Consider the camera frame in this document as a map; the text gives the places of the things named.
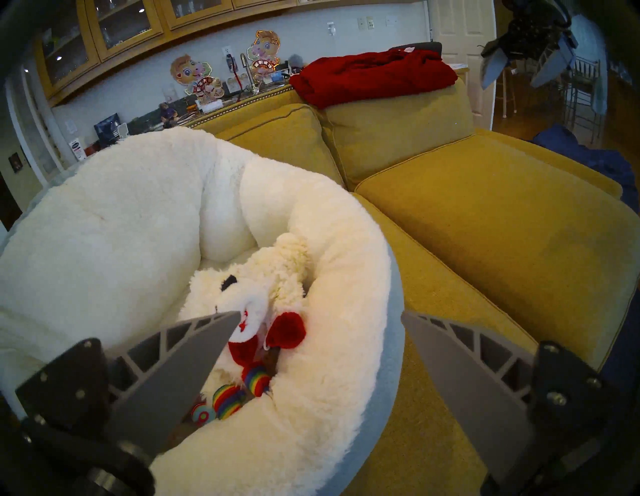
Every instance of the glass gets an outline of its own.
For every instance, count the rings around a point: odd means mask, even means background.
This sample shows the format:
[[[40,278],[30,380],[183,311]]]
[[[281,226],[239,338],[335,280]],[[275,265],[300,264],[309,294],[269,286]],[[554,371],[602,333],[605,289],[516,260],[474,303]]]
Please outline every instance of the glass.
[[[107,50],[151,29],[142,0],[95,0]]]
[[[65,0],[59,8],[56,22],[42,32],[42,52],[51,84],[56,84],[89,57],[80,34],[76,0]]]
[[[222,0],[171,0],[176,19],[221,5]]]

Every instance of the picture frame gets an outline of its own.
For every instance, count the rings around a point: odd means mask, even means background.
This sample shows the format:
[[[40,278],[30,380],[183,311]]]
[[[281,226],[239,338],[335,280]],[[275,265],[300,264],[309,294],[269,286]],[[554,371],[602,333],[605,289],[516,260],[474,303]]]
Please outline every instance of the picture frame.
[[[22,161],[20,160],[18,152],[9,157],[9,163],[11,164],[11,168],[14,173],[18,174],[22,170]]]

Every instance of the red ear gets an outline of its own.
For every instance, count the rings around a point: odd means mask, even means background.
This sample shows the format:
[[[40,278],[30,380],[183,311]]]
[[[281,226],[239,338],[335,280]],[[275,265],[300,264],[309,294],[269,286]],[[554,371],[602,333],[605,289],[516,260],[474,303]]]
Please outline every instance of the red ear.
[[[255,352],[258,350],[258,335],[253,336],[249,341],[242,343],[229,343],[229,351],[234,362],[246,367],[253,363]]]
[[[276,317],[267,334],[267,346],[285,349],[295,348],[307,335],[302,317],[295,312],[285,312]]]

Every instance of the glass cabinet door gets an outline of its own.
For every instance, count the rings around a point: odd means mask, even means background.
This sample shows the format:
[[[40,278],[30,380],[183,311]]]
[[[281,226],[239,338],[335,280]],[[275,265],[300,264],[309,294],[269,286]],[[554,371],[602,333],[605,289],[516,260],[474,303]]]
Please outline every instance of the glass cabinet door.
[[[153,0],[86,0],[101,60],[162,34]]]
[[[38,75],[49,98],[100,60],[93,44],[83,0],[64,0],[52,22],[36,38]]]
[[[160,0],[171,29],[233,10],[231,0]]]

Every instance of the white door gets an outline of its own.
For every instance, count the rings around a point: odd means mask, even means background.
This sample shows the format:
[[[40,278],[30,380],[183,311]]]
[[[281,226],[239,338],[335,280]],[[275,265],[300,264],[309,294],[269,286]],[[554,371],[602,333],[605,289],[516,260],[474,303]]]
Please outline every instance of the white door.
[[[495,83],[480,85],[482,47],[495,40],[493,0],[428,0],[433,41],[442,43],[446,63],[469,66],[467,94],[476,127],[491,129]]]

